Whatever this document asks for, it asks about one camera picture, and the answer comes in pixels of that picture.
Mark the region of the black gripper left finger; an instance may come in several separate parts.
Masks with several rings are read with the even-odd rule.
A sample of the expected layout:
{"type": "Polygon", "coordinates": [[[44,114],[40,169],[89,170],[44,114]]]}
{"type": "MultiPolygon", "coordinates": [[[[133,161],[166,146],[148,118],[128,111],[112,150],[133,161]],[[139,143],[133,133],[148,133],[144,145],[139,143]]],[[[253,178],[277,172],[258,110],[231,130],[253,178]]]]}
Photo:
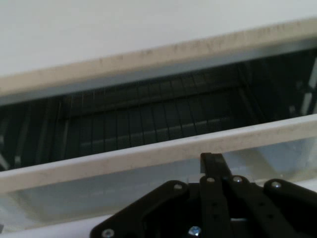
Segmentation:
{"type": "Polygon", "coordinates": [[[92,238],[229,238],[222,181],[231,172],[221,154],[201,154],[196,183],[170,180],[95,226],[92,238]]]}

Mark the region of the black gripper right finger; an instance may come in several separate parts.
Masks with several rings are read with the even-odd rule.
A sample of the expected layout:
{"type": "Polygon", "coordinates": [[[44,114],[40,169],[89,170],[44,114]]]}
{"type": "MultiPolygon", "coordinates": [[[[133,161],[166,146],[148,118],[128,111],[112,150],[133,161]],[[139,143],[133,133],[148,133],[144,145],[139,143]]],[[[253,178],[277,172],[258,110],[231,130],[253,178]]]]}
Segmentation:
{"type": "Polygon", "coordinates": [[[316,236],[316,192],[282,179],[259,186],[234,176],[221,154],[211,154],[211,237],[316,236]]]}

